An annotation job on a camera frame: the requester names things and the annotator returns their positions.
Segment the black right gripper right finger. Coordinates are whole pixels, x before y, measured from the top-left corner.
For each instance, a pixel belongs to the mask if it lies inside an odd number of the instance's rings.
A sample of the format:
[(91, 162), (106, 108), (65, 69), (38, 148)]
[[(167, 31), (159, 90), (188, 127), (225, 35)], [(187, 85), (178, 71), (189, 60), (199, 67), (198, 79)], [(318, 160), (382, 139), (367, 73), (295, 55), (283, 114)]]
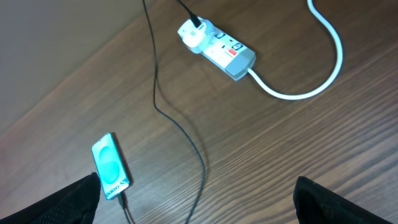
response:
[(293, 201), (300, 224), (391, 224), (304, 176)]

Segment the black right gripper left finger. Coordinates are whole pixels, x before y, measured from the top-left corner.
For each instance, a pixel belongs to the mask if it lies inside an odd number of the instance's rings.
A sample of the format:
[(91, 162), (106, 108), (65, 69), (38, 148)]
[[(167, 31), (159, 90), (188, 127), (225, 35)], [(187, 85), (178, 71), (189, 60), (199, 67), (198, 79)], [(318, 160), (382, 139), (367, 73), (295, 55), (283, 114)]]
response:
[(97, 173), (1, 219), (3, 224), (92, 224), (100, 200)]

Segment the blue screen Galaxy smartphone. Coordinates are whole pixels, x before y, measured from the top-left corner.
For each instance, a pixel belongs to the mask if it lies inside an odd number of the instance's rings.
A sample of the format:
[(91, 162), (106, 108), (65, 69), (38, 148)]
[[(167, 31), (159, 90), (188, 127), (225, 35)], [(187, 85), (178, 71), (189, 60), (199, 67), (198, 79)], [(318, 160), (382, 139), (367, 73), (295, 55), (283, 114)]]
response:
[(106, 200), (111, 200), (130, 186), (114, 135), (106, 133), (91, 147)]

